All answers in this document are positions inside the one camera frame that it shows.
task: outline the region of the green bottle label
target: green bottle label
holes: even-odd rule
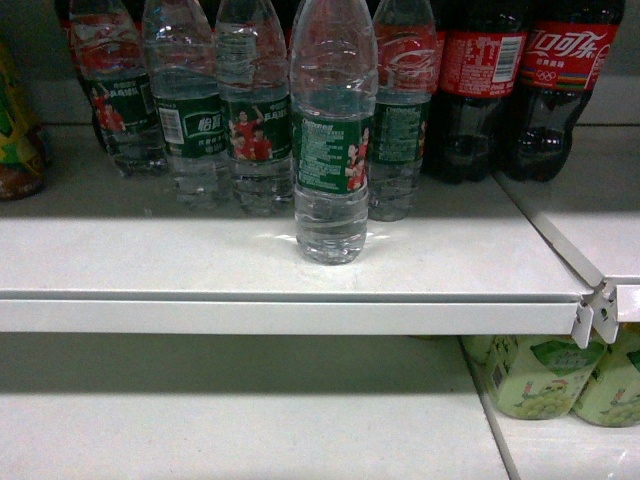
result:
[[[156,97],[169,155],[200,158],[225,149],[220,96],[170,100]]]
[[[230,157],[268,162],[291,153],[289,96],[275,102],[220,103]]]
[[[575,344],[550,341],[534,345],[531,351],[547,369],[561,377],[596,363],[604,353],[604,346],[589,343],[585,349]]]
[[[371,162],[404,165],[424,154],[429,102],[417,105],[376,104]]]
[[[126,80],[89,80],[91,103],[106,133],[138,133],[158,123],[148,75]]]
[[[298,183],[325,193],[353,193],[367,184],[365,165],[373,117],[333,122],[295,113]]]

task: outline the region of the printed athlete image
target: printed athlete image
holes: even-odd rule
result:
[[[264,134],[264,115],[257,106],[253,110],[255,120],[249,120],[249,115],[244,110],[238,112],[237,122],[229,120],[233,153],[238,160],[271,160],[273,145]]]
[[[116,112],[109,102],[111,96],[109,90],[98,84],[102,89],[102,94],[98,93],[96,87],[91,89],[91,100],[96,110],[98,123],[103,130],[112,132],[123,132],[126,127],[122,115]]]
[[[347,168],[345,169],[345,175],[349,177],[347,182],[347,190],[354,192],[359,190],[365,183],[366,170],[365,160],[367,158],[367,151],[369,148],[369,127],[365,127],[362,132],[362,140],[360,145],[355,143],[349,145],[348,156],[349,160]]]

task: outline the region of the lower shelf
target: lower shelf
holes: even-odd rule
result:
[[[454,337],[0,335],[0,478],[507,479]]]
[[[497,411],[471,365],[482,404],[512,479],[636,480],[640,425],[603,428],[572,414],[524,421]]]

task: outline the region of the cola bottle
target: cola bottle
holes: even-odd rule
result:
[[[480,181],[494,169],[496,125],[524,50],[529,3],[469,0],[448,33],[427,157],[442,181]]]
[[[562,170],[624,6],[543,0],[536,8],[499,140],[500,168],[512,179],[546,182]]]
[[[458,8],[458,3],[460,0],[431,0],[431,11],[433,12],[433,19],[435,21],[436,26],[436,58],[434,65],[434,76],[433,81],[435,83],[434,88],[432,88],[433,96],[431,100],[431,105],[429,107],[429,116],[427,120],[427,128],[425,135],[425,147],[423,152],[423,161],[420,171],[422,173],[435,173],[431,171],[432,163],[429,161],[430,151],[433,149],[434,145],[434,135],[433,130],[430,129],[429,125],[433,122],[437,121],[437,113],[434,113],[433,109],[433,98],[438,94],[438,82],[440,79],[440,70],[442,66],[442,56],[444,55],[444,46],[447,40],[447,34],[451,29],[451,25],[453,24],[453,19],[455,18],[456,8]]]

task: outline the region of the plastic bottle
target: plastic bottle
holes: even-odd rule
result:
[[[429,0],[383,0],[373,18],[378,78],[369,218],[396,221],[412,208],[436,89],[435,22]]]
[[[296,236],[323,264],[348,263],[367,232],[377,45],[364,0],[306,0],[291,54]]]
[[[120,0],[71,0],[72,39],[107,152],[123,175],[167,170],[141,38]]]
[[[500,168],[509,177],[546,182],[562,170],[624,6],[624,0],[540,3],[500,140]]]
[[[469,0],[447,36],[429,125],[429,171],[448,183],[495,169],[495,130],[513,90],[529,1]]]
[[[444,56],[444,47],[447,40],[447,35],[451,29],[452,20],[455,18],[455,12],[457,4],[460,0],[431,0],[431,11],[433,12],[433,19],[436,25],[436,64],[435,64],[435,92],[431,97],[431,105],[429,106],[429,117],[427,120],[427,132],[425,139],[424,157],[422,161],[422,167],[420,169],[423,173],[430,173],[433,165],[430,161],[430,152],[433,150],[433,129],[429,128],[429,125],[437,122],[437,114],[434,111],[434,98],[438,95],[438,82],[440,80],[440,71],[442,67],[442,57]]]
[[[76,55],[75,48],[73,47],[73,35],[71,29],[71,21],[69,19],[69,0],[55,0],[54,7],[56,10],[56,15],[58,16],[58,22],[60,23],[60,27],[62,28],[62,32],[64,34],[65,39],[67,40],[67,46],[69,48],[69,53],[71,55],[71,63],[73,64],[73,69],[76,73],[76,78],[78,79],[78,83],[80,84],[80,88],[82,88],[82,92],[87,97],[87,101],[91,105],[91,88],[89,84],[82,76],[82,71],[80,69],[80,64],[78,63],[78,56]],[[98,117],[96,116],[95,110],[91,109],[91,125],[93,126],[93,131],[96,135],[96,139],[100,146],[106,150],[107,144],[102,138],[102,130],[100,129],[100,123],[98,123]]]
[[[223,0],[217,76],[234,195],[251,215],[291,204],[287,49],[269,0]]]
[[[231,196],[211,27],[195,0],[148,0],[144,57],[178,201],[212,208]]]

